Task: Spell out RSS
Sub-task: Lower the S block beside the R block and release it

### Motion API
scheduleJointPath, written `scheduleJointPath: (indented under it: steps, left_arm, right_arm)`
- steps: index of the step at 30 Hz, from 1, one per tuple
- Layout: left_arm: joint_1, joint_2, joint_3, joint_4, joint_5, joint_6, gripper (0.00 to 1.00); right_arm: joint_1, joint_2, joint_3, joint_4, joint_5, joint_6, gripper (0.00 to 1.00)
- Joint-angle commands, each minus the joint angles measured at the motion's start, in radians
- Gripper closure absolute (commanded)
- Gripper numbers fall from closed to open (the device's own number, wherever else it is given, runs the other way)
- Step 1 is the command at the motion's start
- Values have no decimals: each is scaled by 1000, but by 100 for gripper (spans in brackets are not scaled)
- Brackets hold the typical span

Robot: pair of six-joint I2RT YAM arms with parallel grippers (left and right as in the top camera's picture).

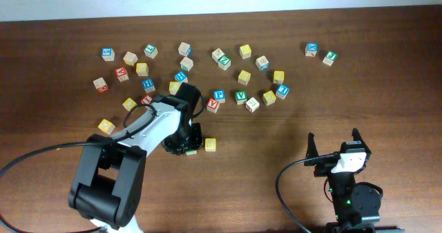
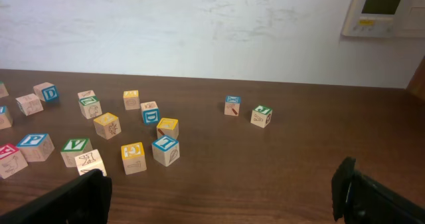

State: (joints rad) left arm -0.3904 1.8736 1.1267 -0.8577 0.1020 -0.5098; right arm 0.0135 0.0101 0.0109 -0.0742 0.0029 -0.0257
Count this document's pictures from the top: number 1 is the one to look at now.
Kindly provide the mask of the green R block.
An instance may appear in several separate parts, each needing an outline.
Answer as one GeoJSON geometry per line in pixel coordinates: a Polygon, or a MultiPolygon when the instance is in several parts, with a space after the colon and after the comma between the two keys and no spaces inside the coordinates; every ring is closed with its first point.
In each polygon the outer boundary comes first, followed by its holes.
{"type": "Polygon", "coordinates": [[[186,155],[190,156],[190,155],[196,154],[197,152],[198,151],[196,151],[196,150],[186,151],[186,155]]]}

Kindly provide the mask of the yellow S block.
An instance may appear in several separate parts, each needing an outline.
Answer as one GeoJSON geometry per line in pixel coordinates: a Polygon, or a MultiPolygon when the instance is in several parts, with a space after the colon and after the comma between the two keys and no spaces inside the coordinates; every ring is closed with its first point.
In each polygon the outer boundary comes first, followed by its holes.
{"type": "Polygon", "coordinates": [[[205,151],[216,151],[217,141],[215,138],[206,138],[204,142],[205,151]]]}

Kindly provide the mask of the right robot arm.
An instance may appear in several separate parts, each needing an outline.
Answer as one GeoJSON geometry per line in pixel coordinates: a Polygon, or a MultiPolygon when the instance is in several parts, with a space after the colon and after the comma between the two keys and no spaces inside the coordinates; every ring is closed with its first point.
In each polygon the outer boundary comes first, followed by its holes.
{"type": "Polygon", "coordinates": [[[308,134],[306,166],[314,166],[315,177],[325,177],[331,193],[336,222],[327,223],[326,232],[404,232],[396,226],[376,227],[383,190],[372,183],[359,182],[355,175],[366,168],[372,155],[358,129],[352,129],[353,139],[344,141],[339,151],[320,155],[314,134],[308,134]]]}

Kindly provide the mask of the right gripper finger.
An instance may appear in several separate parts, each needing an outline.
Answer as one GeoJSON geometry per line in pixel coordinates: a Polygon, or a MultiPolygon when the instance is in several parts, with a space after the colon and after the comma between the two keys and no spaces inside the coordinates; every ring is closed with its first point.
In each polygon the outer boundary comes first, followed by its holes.
{"type": "Polygon", "coordinates": [[[318,157],[318,151],[316,148],[316,143],[314,140],[314,134],[312,132],[309,132],[308,139],[307,139],[307,152],[306,152],[306,159],[316,158],[318,157]]]}
{"type": "Polygon", "coordinates": [[[352,145],[356,146],[356,145],[360,145],[363,147],[366,147],[367,145],[365,144],[365,141],[362,139],[362,136],[359,132],[359,130],[357,128],[353,128],[352,129],[352,145]]]}

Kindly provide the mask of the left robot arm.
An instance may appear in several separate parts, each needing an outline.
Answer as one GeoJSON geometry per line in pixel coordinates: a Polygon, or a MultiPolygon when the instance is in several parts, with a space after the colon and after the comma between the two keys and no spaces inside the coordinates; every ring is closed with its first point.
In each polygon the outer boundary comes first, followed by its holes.
{"type": "Polygon", "coordinates": [[[159,95],[147,111],[109,137],[86,141],[70,188],[69,207],[96,225],[96,232],[140,232],[135,211],[140,203],[147,157],[158,145],[174,155],[202,146],[193,119],[200,90],[183,83],[174,95],[159,95]]]}

